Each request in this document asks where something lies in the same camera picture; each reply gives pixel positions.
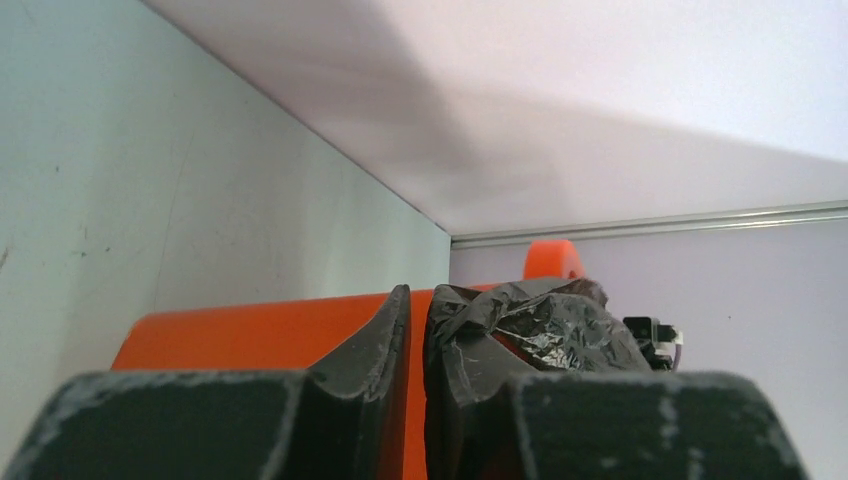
white wall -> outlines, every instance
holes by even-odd
[[[447,280],[444,232],[140,2],[2,2],[0,39],[0,468],[146,313]]]
[[[848,222],[575,242],[618,317],[685,333],[683,370],[756,381],[812,478],[844,478]],[[451,282],[520,279],[526,245],[457,250]]]

